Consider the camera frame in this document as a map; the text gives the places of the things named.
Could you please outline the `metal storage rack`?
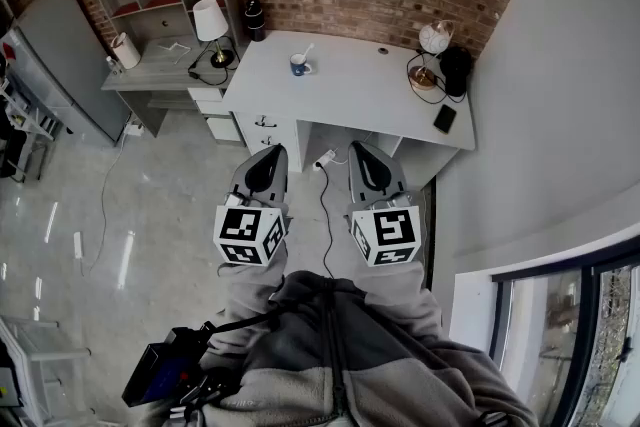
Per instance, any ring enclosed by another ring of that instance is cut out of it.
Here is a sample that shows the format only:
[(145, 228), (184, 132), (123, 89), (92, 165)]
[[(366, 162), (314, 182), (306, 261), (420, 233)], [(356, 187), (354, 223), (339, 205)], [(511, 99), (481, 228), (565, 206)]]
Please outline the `metal storage rack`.
[(0, 51), (0, 179), (40, 180), (61, 123)]

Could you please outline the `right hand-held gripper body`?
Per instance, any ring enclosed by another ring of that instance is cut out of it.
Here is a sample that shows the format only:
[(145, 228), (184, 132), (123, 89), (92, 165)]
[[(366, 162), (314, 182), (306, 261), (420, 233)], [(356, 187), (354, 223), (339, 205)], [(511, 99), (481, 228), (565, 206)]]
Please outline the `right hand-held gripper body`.
[(420, 249), (420, 212), (411, 194), (350, 205), (349, 232), (371, 268), (411, 262)]

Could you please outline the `white shelf rack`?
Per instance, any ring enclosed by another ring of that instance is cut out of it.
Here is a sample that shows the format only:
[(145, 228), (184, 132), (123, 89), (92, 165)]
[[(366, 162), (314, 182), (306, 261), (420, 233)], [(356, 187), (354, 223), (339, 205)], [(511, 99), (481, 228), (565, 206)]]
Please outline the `white shelf rack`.
[(45, 363), (89, 358), (90, 349), (40, 349), (28, 336), (27, 328), (59, 331), (59, 323), (0, 315), (0, 342), (6, 346), (9, 359), (15, 368), (21, 404), (20, 419), (26, 419), (33, 427), (71, 427), (93, 422), (96, 419), (95, 410), (85, 406), (67, 416), (56, 417), (51, 413), (48, 392), (55, 387), (62, 388), (62, 384), (60, 380), (46, 379), (43, 368)]

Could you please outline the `black box device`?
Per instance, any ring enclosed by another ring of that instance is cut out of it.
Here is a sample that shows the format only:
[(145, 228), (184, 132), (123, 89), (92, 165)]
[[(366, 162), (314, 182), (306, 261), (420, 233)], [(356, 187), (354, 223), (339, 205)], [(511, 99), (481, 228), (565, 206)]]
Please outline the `black box device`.
[(186, 405), (234, 388), (237, 380), (231, 369), (205, 371), (200, 366), (214, 332), (209, 321), (197, 330), (175, 327), (164, 341), (148, 345), (122, 393), (125, 404), (132, 408), (177, 399)]

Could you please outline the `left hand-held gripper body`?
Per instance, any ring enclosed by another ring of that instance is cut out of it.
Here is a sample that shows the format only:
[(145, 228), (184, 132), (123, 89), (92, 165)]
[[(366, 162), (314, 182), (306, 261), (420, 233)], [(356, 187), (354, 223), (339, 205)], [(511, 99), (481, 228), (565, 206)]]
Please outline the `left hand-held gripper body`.
[(290, 218), (286, 196), (229, 192), (216, 209), (213, 242), (224, 262), (269, 266), (285, 252)]

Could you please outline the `white cylindrical bin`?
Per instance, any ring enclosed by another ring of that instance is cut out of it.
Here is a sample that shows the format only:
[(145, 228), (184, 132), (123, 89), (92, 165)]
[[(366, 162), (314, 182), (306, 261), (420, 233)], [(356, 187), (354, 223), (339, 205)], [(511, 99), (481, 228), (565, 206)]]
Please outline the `white cylindrical bin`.
[(110, 46), (125, 70), (130, 70), (139, 64), (141, 54), (126, 32), (121, 32), (114, 37)]

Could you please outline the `person's grey fleece jacket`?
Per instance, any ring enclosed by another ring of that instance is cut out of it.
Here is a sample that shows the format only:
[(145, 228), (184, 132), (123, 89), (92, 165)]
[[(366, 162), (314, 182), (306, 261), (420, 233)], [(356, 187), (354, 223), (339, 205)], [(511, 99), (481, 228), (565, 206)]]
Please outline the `person's grey fleece jacket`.
[(210, 345), (204, 365), (231, 367), (239, 386), (203, 406), (204, 427), (477, 427), (492, 413), (538, 427), (484, 352), (414, 339), (354, 278), (284, 273), (269, 299), (282, 313), (246, 353)]

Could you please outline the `white drawer unit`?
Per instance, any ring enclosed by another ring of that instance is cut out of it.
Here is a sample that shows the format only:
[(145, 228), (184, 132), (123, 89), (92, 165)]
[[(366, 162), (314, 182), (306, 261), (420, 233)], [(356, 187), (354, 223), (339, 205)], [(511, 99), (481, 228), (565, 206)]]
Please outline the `white drawer unit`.
[(245, 145), (234, 115), (223, 105), (224, 89), (207, 86), (187, 91), (217, 143)]

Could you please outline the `patterned globe table lamp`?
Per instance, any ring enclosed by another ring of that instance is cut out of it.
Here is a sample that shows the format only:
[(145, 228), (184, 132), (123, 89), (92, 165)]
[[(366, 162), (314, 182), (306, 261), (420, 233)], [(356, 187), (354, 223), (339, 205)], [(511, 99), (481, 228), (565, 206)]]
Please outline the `patterned globe table lamp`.
[(449, 47), (454, 31), (455, 25), (451, 20), (435, 21), (421, 28), (420, 63), (412, 65), (408, 71), (409, 83), (414, 90), (429, 91), (436, 87), (436, 75), (429, 68), (429, 63)]

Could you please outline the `black round appliance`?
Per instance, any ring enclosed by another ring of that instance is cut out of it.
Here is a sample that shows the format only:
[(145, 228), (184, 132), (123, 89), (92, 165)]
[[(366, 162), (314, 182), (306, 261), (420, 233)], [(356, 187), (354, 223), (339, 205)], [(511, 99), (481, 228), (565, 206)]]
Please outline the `black round appliance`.
[(455, 98), (464, 96), (473, 65), (470, 52), (464, 47), (452, 46), (440, 54), (439, 60), (446, 94)]

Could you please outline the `grey cabinet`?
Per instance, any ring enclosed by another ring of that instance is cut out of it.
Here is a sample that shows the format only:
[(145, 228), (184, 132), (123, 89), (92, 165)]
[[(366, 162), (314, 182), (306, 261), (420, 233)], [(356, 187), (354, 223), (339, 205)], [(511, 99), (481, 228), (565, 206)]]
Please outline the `grey cabinet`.
[(71, 133), (114, 146), (130, 109), (102, 88), (107, 53), (77, 0), (34, 0), (0, 37), (9, 71)]

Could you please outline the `white shade table lamp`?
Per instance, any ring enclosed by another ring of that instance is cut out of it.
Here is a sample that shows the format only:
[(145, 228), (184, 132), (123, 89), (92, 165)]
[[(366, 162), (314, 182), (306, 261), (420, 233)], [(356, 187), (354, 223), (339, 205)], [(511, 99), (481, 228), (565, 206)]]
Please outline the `white shade table lamp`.
[(221, 47), (220, 39), (229, 30), (229, 24), (217, 0), (200, 0), (192, 10), (196, 34), (200, 41), (212, 43), (215, 47), (211, 57), (211, 64), (216, 69), (230, 66), (234, 60), (234, 53)]

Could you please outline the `black framed window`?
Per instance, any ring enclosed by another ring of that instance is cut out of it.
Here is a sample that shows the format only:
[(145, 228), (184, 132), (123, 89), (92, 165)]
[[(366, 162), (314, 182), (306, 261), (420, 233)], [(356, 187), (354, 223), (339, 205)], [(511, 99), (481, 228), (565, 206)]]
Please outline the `black framed window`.
[(640, 234), (492, 281), (489, 354), (540, 427), (640, 427)]

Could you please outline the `black smartphone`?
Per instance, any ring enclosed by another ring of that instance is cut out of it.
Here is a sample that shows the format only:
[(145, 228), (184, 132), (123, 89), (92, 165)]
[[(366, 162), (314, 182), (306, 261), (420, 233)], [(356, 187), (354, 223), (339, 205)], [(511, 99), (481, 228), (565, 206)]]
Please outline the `black smartphone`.
[(442, 105), (433, 126), (443, 134), (448, 134), (456, 119), (457, 112), (448, 105)]

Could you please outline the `blue mug with spoon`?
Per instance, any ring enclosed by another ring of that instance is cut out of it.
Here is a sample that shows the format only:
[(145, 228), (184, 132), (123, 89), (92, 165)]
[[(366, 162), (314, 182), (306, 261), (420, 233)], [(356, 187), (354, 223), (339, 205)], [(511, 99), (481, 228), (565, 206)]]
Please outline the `blue mug with spoon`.
[(308, 62), (307, 55), (302, 53), (293, 54), (289, 60), (291, 73), (295, 77), (302, 77), (312, 74), (314, 69)]

